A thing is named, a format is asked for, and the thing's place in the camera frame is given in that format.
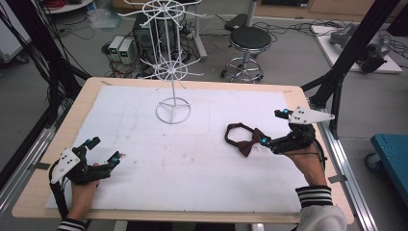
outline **blue cart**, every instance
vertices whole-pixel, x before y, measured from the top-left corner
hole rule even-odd
[[[384,167],[408,206],[408,136],[377,134],[371,138],[376,153],[366,157],[371,171]]]

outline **person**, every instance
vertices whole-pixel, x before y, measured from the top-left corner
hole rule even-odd
[[[331,189],[327,186],[324,171],[321,166],[316,148],[307,148],[284,153],[303,173],[309,186],[295,189],[301,204],[300,221],[296,231],[345,231],[346,221],[342,211],[333,205]],[[58,231],[86,230],[82,219],[92,205],[92,199],[99,182],[86,185],[72,184],[73,205],[69,214],[64,218]]]

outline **blue plastic platform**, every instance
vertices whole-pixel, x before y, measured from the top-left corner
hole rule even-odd
[[[408,136],[377,134],[371,143],[408,206]]]

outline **white wire display stand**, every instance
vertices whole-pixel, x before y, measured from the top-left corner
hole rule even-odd
[[[198,4],[201,2],[201,0],[197,0],[193,3],[185,3],[181,4],[177,1],[173,0],[152,0],[147,3],[132,3],[128,2],[127,0],[124,0],[127,4],[130,5],[140,5],[142,6],[141,11],[138,12],[132,12],[132,13],[119,13],[118,15],[120,16],[129,16],[133,15],[136,13],[144,13],[147,16],[147,21],[141,24],[141,26],[145,26],[148,23],[150,23],[152,20],[154,20],[154,25],[155,28],[152,28],[149,26],[150,29],[150,37],[153,37],[153,33],[155,33],[155,38],[160,37],[160,32],[158,28],[158,22],[157,20],[162,20],[165,24],[165,34],[166,34],[166,48],[162,48],[160,44],[157,45],[155,44],[154,39],[152,39],[152,49],[153,49],[153,55],[155,59],[155,63],[152,64],[149,61],[145,61],[143,59],[140,59],[143,63],[150,65],[153,67],[154,72],[149,75],[145,76],[143,78],[152,78],[152,77],[157,77],[163,81],[171,81],[171,87],[172,87],[172,97],[165,99],[164,101],[160,102],[159,105],[156,108],[156,115],[161,120],[162,122],[169,123],[169,124],[176,124],[176,123],[181,123],[185,120],[187,120],[190,117],[191,114],[191,104],[183,98],[176,97],[175,94],[175,89],[174,89],[174,81],[178,81],[180,85],[183,86],[183,84],[180,82],[180,80],[184,79],[188,74],[190,75],[203,75],[203,74],[197,74],[197,73],[190,73],[188,71],[188,66],[191,64],[195,64],[199,62],[200,60],[196,60],[194,62],[191,62],[189,64],[183,64],[183,59],[182,59],[182,52],[183,49],[181,49],[180,46],[180,24],[178,21],[178,18],[180,16],[183,16],[184,13],[188,13],[194,16],[201,16],[196,13],[189,13],[186,12],[186,6],[187,5],[194,5]],[[174,52],[171,51],[170,48],[170,39],[169,39],[169,29],[168,29],[168,21],[174,22],[173,25],[175,25],[175,28],[173,30],[176,31],[177,35],[177,53],[174,54]]]

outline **human hand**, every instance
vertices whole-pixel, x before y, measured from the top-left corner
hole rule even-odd
[[[72,208],[69,211],[67,218],[82,220],[87,215],[90,207],[92,207],[92,200],[96,193],[96,187],[99,181],[89,182],[86,185],[76,185],[72,183]]]
[[[296,167],[303,173],[310,186],[327,186],[318,151],[314,145],[296,151],[285,152],[283,154],[294,162]]]

